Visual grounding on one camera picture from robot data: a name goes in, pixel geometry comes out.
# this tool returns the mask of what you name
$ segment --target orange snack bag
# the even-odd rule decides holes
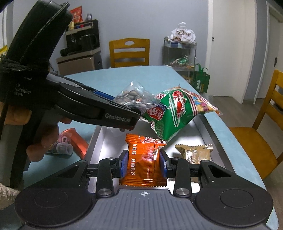
[[[82,18],[82,6],[79,6],[75,9],[70,10],[70,12],[73,14],[73,21],[74,23],[77,22],[83,22],[83,18]]]
[[[119,180],[120,184],[132,186],[166,186],[159,165],[159,148],[165,146],[163,140],[127,134],[129,144],[129,161],[127,174]]]
[[[75,153],[83,160],[87,153],[88,143],[77,133],[75,128],[67,129],[64,133],[71,133],[71,145]]]

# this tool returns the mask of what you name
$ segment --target chair seat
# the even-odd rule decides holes
[[[267,177],[276,167],[277,160],[263,137],[250,127],[229,128],[239,141],[262,179]]]

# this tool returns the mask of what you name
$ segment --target green snack bag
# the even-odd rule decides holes
[[[162,91],[156,98],[161,100],[159,105],[142,116],[144,121],[151,124],[157,136],[165,141],[172,139],[199,113],[219,113],[206,99],[179,86]]]

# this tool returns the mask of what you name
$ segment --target person's hand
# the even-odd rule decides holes
[[[0,112],[2,111],[3,103],[0,103]],[[31,118],[31,111],[25,108],[9,106],[5,123],[9,125],[25,125]],[[70,124],[72,120],[63,118],[61,122]],[[35,143],[27,147],[27,155],[30,161],[40,161],[44,154],[48,151],[49,146],[58,140],[59,127],[58,125],[46,127],[44,136],[40,143]]]

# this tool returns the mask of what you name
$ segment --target floor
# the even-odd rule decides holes
[[[223,113],[221,119],[228,127],[252,127],[263,99],[257,99],[254,105],[239,104],[232,97],[213,97],[210,102]],[[265,115],[258,132],[278,157],[283,152],[283,131],[268,115]],[[279,221],[278,229],[283,230],[283,163],[264,179],[264,184],[273,198]]]

